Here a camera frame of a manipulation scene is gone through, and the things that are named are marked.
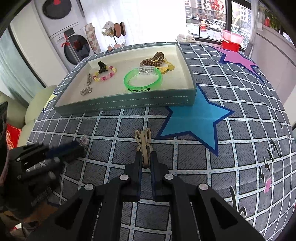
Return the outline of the silver heart pendant keychain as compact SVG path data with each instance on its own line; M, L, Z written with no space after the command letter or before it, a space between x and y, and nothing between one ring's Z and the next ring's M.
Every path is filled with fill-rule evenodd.
M92 88L90 87L91 83L92 83L92 77L91 77L91 74L88 74L86 87L80 91L80 94L82 96L85 96L86 94L89 94L92 92Z

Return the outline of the beige hair clip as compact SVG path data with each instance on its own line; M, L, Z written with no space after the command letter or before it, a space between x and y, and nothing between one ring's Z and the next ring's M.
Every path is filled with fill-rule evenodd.
M151 129L147 128L145 131L135 130L134 136L138 145L137 152L142 153L143 166L144 168L149 168L149 158L153 151L151 146Z

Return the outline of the black hair claw clip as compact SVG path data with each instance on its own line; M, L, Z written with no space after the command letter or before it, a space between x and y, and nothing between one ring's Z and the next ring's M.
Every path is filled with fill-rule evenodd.
M105 63L103 63L102 61L98 61L97 63L99 66L99 71L98 71L99 74L108 71L108 67Z

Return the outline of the green translucent bangle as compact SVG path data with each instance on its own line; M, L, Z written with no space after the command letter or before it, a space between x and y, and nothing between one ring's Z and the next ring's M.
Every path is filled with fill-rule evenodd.
M130 82L132 79L138 77L147 77L149 75L156 76L156 80L150 84L146 84L143 86L134 86ZM144 91L151 91L156 89L162 84L163 75L158 68L155 67L139 67L130 70L124 77L123 83L127 90L131 92L144 92Z

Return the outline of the yellow hair clip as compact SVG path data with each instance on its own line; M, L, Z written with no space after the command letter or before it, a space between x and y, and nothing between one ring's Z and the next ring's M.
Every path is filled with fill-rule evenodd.
M162 74L165 74L169 71L173 71L175 69L175 66L168 62L168 61L164 61L164 64L166 64L166 66L160 66L160 67L157 67L158 70L162 73Z

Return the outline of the grey grid star tablecloth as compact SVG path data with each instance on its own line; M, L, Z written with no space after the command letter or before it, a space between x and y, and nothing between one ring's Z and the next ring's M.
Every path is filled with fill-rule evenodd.
M201 44L181 44L197 102L58 114L49 105L26 141L58 146L87 139L86 154L66 165L49 197L62 204L85 184L106 184L135 158L135 130L150 129L159 162L192 185L206 183L264 237L276 240L295 210L295 139L281 101L256 68L250 73Z

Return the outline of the checkered paper bag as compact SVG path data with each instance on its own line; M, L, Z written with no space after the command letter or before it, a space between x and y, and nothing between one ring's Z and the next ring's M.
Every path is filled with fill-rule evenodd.
M92 23L85 25L85 33L93 52L95 54L101 53L101 49L95 34L95 27L93 27Z

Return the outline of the slipper drying rack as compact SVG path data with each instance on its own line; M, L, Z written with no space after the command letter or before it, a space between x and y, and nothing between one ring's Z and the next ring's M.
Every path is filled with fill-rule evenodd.
M102 35L105 37L111 37L115 45L109 45L107 47L107 51L111 52L114 49L122 48L126 45L126 41L121 39L120 43L116 41L116 38L124 37L126 35L126 29L124 22L121 23L112 23L111 21L107 21L103 26Z

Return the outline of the stacked white washer dryer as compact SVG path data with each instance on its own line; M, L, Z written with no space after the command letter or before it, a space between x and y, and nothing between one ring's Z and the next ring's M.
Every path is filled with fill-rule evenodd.
M67 70L72 70L84 58L94 54L86 37L86 20L80 1L36 0L34 4L45 31ZM67 35L78 62L68 47L61 47L65 42L64 34Z

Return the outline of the small wooden stool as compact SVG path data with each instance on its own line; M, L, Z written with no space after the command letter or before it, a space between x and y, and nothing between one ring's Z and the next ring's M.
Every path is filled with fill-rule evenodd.
M188 42L188 43L195 43L196 40L193 35L178 35L177 36L178 42Z

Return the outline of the red plastic bucket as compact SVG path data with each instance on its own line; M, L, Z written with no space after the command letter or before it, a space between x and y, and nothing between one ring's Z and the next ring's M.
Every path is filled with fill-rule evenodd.
M237 43L234 43L234 42L226 42L226 41L223 40L222 43L221 43L221 47L226 49L226 50L239 52L240 44L237 44Z

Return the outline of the pink plastic basin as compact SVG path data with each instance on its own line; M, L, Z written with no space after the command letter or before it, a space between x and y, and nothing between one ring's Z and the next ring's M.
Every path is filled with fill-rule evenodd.
M222 30L222 39L228 42L233 42L235 44L241 44L244 37L238 33L234 33L228 30Z

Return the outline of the potted green plant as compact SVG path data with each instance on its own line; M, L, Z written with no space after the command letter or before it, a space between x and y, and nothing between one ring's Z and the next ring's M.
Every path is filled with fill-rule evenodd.
M265 9L263 12L264 12L264 25L280 33L281 25L278 18L269 9Z

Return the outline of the red handled mop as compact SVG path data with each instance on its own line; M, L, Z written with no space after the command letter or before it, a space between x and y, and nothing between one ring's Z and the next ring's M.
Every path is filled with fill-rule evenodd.
M75 51L74 51L74 49L73 49L73 47L72 47L72 45L71 45L71 43L70 43L70 41L69 41L66 34L64 34L64 38L65 38L65 42L62 44L61 47L64 47L64 46L68 47L71 54L72 54L72 56L73 56L73 58L76 60L76 62L78 62L79 59L77 59L77 55L76 55L76 53L75 53Z

